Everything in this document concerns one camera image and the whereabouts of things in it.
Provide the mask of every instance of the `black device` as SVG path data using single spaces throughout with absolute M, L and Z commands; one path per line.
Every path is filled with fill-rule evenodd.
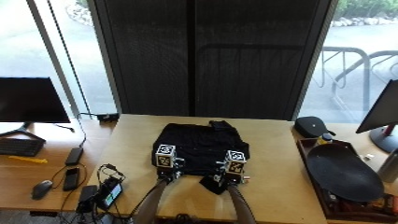
M 50 77 L 0 77 L 0 122 L 24 122 L 0 136 L 23 133 L 38 139 L 28 132 L 32 122 L 69 123 Z
M 44 143 L 40 139 L 0 138 L 0 155 L 34 157 Z
M 80 175 L 79 167 L 67 169 L 65 181 L 64 181 L 64 191 L 73 190 L 77 188 L 79 175 Z
M 103 210 L 108 210 L 116 199 L 121 195 L 123 181 L 120 178 L 111 176 L 100 185 L 99 192 L 95 197 L 95 202 Z
M 97 193 L 97 185 L 88 185 L 83 187 L 83 191 L 79 198 L 79 203 L 76 207 L 76 213 L 89 213 L 92 212 L 93 197 Z
M 65 166 L 73 166 L 79 164 L 79 160 L 83 156 L 84 153 L 84 149 L 81 147 L 75 147 L 71 152 L 69 155 L 67 156 L 67 160 L 65 160 Z
M 365 116 L 357 133 L 370 130 L 370 139 L 382 150 L 392 152 L 398 148 L 398 80 L 390 80 Z

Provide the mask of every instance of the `window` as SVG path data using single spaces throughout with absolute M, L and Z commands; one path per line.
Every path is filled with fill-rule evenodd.
M 397 35 L 397 1 L 338 2 L 298 117 L 362 121 L 398 78 Z
M 67 113 L 115 113 L 116 105 L 85 1 L 0 1 L 0 71 L 51 77 Z

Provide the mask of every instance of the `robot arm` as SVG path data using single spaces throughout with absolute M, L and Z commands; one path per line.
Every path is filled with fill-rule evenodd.
M 165 189 L 168 182 L 161 180 L 157 186 L 153 188 L 143 202 L 139 214 L 135 217 L 136 224 L 151 224 L 153 223 L 153 218 L 159 211 L 159 204 L 161 200 L 163 191 Z
M 251 207 L 239 192 L 237 185 L 229 184 L 227 187 L 229 194 L 233 199 L 235 208 L 237 211 L 237 223 L 239 224 L 256 224 L 254 216 L 251 210 Z
M 175 146 L 161 145 L 156 156 L 159 183 L 145 196 L 139 214 L 135 217 L 136 224 L 153 223 L 165 186 L 183 175 L 180 168 L 184 165 L 184 159 L 176 157 Z

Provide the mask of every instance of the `metal railing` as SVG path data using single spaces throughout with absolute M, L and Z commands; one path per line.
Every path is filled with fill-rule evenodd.
M 332 52 L 333 55 L 326 58 L 325 52 Z M 357 60 L 349 67 L 348 67 L 348 53 L 356 53 L 360 55 L 361 59 Z M 330 73 L 326 70 L 326 64 L 328 62 L 336 58 L 338 55 L 342 55 L 342 69 L 344 71 L 333 77 Z M 322 52 L 321 52 L 321 59 L 322 59 L 322 84 L 321 87 L 325 85 L 325 77 L 329 76 L 333 84 L 332 84 L 332 93 L 333 93 L 333 98 L 338 105 L 346 109 L 350 112 L 350 109 L 348 105 L 345 104 L 344 100 L 337 94 L 337 88 L 344 89 L 346 87 L 346 78 L 349 74 L 353 74 L 353 71 L 364 64 L 364 99 L 362 99 L 362 104 L 364 104 L 364 111 L 370 110 L 370 76 L 377 76 L 384 82 L 389 82 L 385 80 L 374 71 L 376 66 L 381 65 L 381 63 L 392 60 L 392 58 L 398 57 L 398 50 L 384 50 L 384 51 L 377 51 L 373 54 L 368 55 L 368 53 L 358 49 L 358 48 L 346 48 L 346 47 L 324 47 Z M 372 59 L 376 59 L 378 57 L 386 57 L 381 61 L 376 62 L 372 64 Z M 389 72 L 392 74 L 392 78 L 398 77 L 398 74 L 394 73 L 393 69 L 398 65 L 398 63 L 394 63 L 390 68 Z

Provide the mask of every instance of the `wooden table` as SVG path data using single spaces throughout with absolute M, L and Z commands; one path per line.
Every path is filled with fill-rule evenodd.
M 294 139 L 302 139 L 302 136 L 294 130 L 293 126 L 294 123 L 290 122 L 292 131 L 294 135 Z M 378 148 L 377 145 L 373 144 L 370 141 L 370 134 L 369 132 L 365 133 L 356 133 L 356 130 L 360 124 L 352 123 L 328 123 L 328 129 L 337 133 L 334 139 L 350 142 L 353 148 L 357 151 L 357 154 L 361 158 L 366 157 L 369 154 L 373 156 L 370 160 L 364 160 L 365 164 L 377 172 L 381 165 L 384 164 L 389 154 L 382 149 Z M 393 195 L 398 195 L 398 180 L 393 183 L 384 183 L 385 184 L 385 192 Z M 354 222 L 354 221 L 344 221 L 344 220 L 329 220 L 329 223 L 364 223 L 364 222 Z
M 121 115 L 97 168 L 113 164 L 127 176 L 117 208 L 128 215 L 156 184 L 156 167 L 151 151 L 168 123 L 208 125 L 212 118 Z M 258 223 L 326 223 L 312 182 L 294 144 L 290 123 L 282 120 L 227 120 L 245 142 L 252 158 L 245 165 L 249 184 L 239 187 Z M 88 184 L 99 184 L 93 175 Z M 183 176 L 171 183 L 161 196 L 159 217 L 187 213 L 205 220 L 237 220 L 228 192 L 212 193 L 199 176 Z
M 35 157 L 47 159 L 47 164 L 10 159 L 6 155 L 0 156 L 0 209 L 57 212 L 61 210 L 63 203 L 67 202 L 63 211 L 75 211 L 81 189 L 76 189 L 67 198 L 69 191 L 63 191 L 64 182 L 61 182 L 57 189 L 50 191 L 44 199 L 40 201 L 31 199 L 32 187 L 43 180 L 54 177 L 56 172 L 65 166 L 68 152 L 84 140 L 84 133 L 77 120 L 72 119 L 71 121 L 71 124 L 64 125 L 72 127 L 75 133 L 54 124 L 36 123 L 30 127 L 32 133 L 47 139 L 46 146 Z M 2 123 L 0 133 L 11 131 L 20 126 L 20 123 Z M 101 124 L 97 120 L 83 120 L 83 126 L 87 140 L 81 163 L 87 167 L 87 183 L 112 134 L 115 123 Z M 60 183 L 64 173 L 65 171 L 56 176 L 55 185 Z

